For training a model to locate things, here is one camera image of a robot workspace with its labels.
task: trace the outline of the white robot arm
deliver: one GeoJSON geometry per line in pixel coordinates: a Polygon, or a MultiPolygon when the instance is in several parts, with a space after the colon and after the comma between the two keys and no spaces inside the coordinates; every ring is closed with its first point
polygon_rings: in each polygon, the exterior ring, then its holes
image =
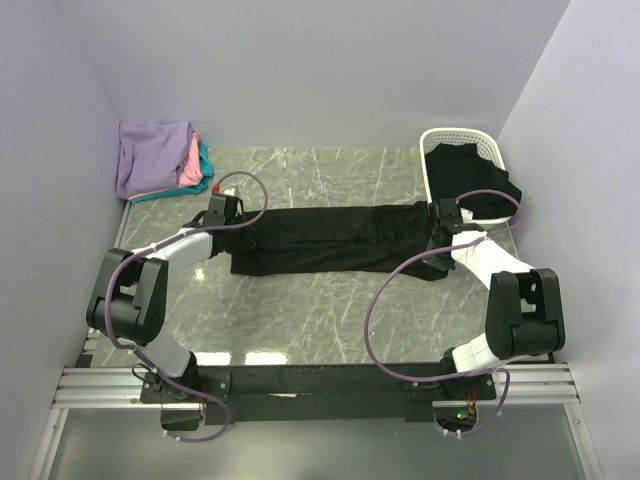
{"type": "Polygon", "coordinates": [[[433,262],[439,268],[464,265],[487,289],[489,305],[485,332],[469,343],[449,351],[457,372],[492,368],[526,358],[551,353],[564,346],[564,320],[560,287],[556,274],[537,270],[509,254],[487,232],[464,224],[454,201],[434,202],[430,208],[439,245],[477,245],[452,250],[450,258],[433,262]],[[522,301],[533,311],[522,311],[522,301]]]}

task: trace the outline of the white laundry basket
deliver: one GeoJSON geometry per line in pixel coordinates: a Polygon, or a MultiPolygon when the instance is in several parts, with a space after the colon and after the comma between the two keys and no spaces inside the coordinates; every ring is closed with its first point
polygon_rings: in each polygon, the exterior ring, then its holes
{"type": "MultiPolygon", "coordinates": [[[[496,141],[480,130],[472,130],[469,128],[432,128],[427,130],[420,137],[420,163],[422,164],[422,175],[424,176],[424,186],[427,189],[427,202],[431,203],[431,190],[429,188],[429,177],[427,176],[427,164],[424,159],[426,153],[432,151],[441,143],[449,145],[464,145],[465,143],[476,143],[478,145],[478,154],[493,164],[506,170],[500,149],[496,141]]],[[[511,217],[492,218],[487,220],[467,220],[465,223],[476,223],[486,229],[490,229],[495,225],[499,225],[508,221],[511,217]]]]}

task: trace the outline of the teal cloth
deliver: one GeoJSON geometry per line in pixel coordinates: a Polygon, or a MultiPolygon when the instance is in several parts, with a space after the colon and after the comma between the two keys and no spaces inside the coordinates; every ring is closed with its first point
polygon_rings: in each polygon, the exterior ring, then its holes
{"type": "Polygon", "coordinates": [[[131,200],[131,204],[146,202],[147,200],[156,200],[158,198],[176,197],[178,195],[189,195],[201,193],[209,186],[209,180],[213,178],[213,165],[209,161],[209,154],[207,153],[207,147],[204,143],[198,144],[198,154],[200,157],[200,170],[202,171],[202,180],[198,185],[192,187],[175,188],[173,190],[167,190],[165,192],[150,193],[143,197],[137,197],[131,200]]]}

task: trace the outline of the pink cloth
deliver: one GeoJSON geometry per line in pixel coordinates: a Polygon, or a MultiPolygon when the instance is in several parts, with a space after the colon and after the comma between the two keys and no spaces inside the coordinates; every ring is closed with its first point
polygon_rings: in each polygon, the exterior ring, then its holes
{"type": "MultiPolygon", "coordinates": [[[[199,140],[200,138],[198,137],[198,134],[196,132],[193,132],[193,135],[191,136],[191,144],[189,145],[189,155],[187,157],[187,162],[184,165],[184,169],[182,170],[182,174],[180,175],[180,180],[178,181],[178,185],[176,185],[176,188],[192,187],[194,185],[198,185],[202,180],[202,171],[200,170],[200,157],[198,154],[199,140]]],[[[134,198],[138,197],[144,197],[145,195],[149,195],[151,193],[166,192],[168,190],[173,190],[173,188],[139,193],[137,195],[129,197],[129,200],[133,200],[134,198]]]]}

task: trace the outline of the black pants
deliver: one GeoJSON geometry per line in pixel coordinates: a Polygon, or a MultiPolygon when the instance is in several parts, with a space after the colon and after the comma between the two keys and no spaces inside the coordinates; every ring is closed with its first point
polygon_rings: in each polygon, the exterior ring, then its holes
{"type": "MultiPolygon", "coordinates": [[[[248,212],[253,218],[257,212],[248,212]]],[[[231,273],[384,272],[424,252],[431,236],[426,202],[379,207],[268,210],[254,225],[225,233],[231,273]]],[[[404,270],[422,280],[447,272],[417,262],[404,270]]]]}

